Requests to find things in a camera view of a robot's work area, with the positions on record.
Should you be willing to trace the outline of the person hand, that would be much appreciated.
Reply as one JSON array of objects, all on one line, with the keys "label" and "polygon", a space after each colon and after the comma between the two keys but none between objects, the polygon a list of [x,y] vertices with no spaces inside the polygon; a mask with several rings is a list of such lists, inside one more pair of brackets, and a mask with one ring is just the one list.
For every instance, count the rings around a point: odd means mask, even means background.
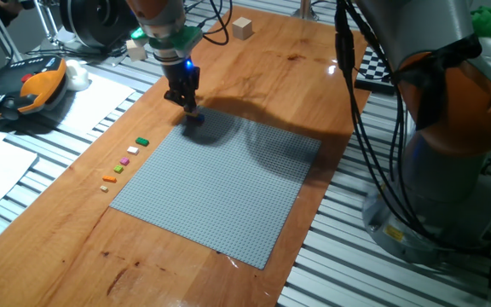
[{"label": "person hand", "polygon": [[18,14],[22,10],[29,10],[35,7],[32,0],[0,0],[0,7],[11,14]]}]

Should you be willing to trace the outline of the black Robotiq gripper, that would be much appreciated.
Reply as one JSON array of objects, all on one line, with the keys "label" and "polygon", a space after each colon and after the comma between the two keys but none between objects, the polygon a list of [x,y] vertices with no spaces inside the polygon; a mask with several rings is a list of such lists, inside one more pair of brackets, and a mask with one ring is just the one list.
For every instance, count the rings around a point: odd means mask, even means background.
[{"label": "black Robotiq gripper", "polygon": [[182,61],[173,65],[163,65],[163,72],[170,87],[164,98],[186,111],[195,111],[195,91],[199,88],[200,68],[191,61]]}]

